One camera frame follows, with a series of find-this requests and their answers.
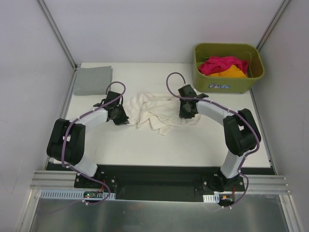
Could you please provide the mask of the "cream white t shirt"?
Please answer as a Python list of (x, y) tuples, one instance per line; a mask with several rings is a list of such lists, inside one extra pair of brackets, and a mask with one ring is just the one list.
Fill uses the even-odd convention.
[(170, 94), (139, 92), (123, 104), (129, 125), (140, 129), (150, 126), (160, 135), (166, 135), (174, 127), (196, 125), (200, 115), (191, 119), (180, 118), (180, 100)]

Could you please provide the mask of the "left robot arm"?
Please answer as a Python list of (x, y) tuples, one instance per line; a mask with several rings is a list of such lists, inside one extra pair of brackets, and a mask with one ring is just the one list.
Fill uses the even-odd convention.
[(106, 98), (75, 120), (57, 119), (48, 142), (47, 155), (60, 161), (65, 168), (72, 167), (77, 173), (86, 175), (85, 182), (91, 188), (99, 187), (102, 171), (84, 154), (85, 137), (88, 132), (108, 121), (115, 125), (128, 124), (123, 96), (114, 91), (109, 91)]

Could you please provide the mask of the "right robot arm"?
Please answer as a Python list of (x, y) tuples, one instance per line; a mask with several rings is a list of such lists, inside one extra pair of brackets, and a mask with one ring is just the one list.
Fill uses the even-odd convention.
[(261, 135), (251, 111), (247, 108), (231, 110), (222, 106), (208, 95), (199, 94), (191, 85), (178, 89), (180, 94), (180, 117), (193, 118), (196, 114), (207, 116), (224, 128), (228, 153), (220, 168), (217, 185), (221, 190), (229, 190), (235, 184), (244, 157), (258, 148)]

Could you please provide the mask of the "olive green plastic bin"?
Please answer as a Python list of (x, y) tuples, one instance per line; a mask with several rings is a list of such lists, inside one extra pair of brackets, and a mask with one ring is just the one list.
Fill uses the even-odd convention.
[(244, 93), (264, 72), (259, 52), (249, 44), (200, 43), (194, 48), (193, 83), (200, 92)]

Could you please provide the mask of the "folded grey t shirt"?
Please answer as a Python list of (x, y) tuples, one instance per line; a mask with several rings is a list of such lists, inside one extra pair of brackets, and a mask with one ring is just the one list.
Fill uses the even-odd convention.
[(78, 68), (73, 85), (75, 96), (103, 95), (112, 82), (112, 67)]

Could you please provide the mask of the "magenta pink t shirt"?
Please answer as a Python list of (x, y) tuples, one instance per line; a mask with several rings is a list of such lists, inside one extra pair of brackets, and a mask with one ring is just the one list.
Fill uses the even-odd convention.
[(209, 57), (204, 63), (200, 64), (198, 70), (205, 76), (210, 76), (212, 73), (219, 73), (229, 69), (232, 65), (236, 65), (245, 74), (248, 71), (249, 62), (247, 60), (241, 60), (234, 56), (227, 57)]

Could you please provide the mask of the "orange t shirt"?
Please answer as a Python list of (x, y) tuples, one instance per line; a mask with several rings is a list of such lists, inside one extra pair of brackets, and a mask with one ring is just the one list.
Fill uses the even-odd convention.
[(226, 77), (226, 78), (247, 78), (246, 74), (236, 65), (232, 65), (229, 69), (210, 74), (211, 77)]

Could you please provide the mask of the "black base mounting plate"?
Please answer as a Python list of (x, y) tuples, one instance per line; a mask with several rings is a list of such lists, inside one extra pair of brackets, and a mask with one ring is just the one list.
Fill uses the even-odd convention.
[(168, 202), (202, 202), (204, 195), (215, 193), (212, 187), (238, 194), (246, 189), (241, 176), (219, 178), (219, 167), (100, 165), (99, 170), (93, 180), (76, 176), (74, 187), (98, 190), (105, 183), (103, 191), (118, 200)]

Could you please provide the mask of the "aluminium frame rail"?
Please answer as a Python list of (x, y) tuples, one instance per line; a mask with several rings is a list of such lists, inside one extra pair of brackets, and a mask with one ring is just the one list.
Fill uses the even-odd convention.
[[(251, 194), (288, 194), (290, 187), (282, 175), (275, 175), (270, 168), (245, 168), (241, 176), (245, 187)], [(79, 176), (73, 171), (47, 170), (36, 171), (30, 189), (93, 190), (75, 188), (74, 180)]]

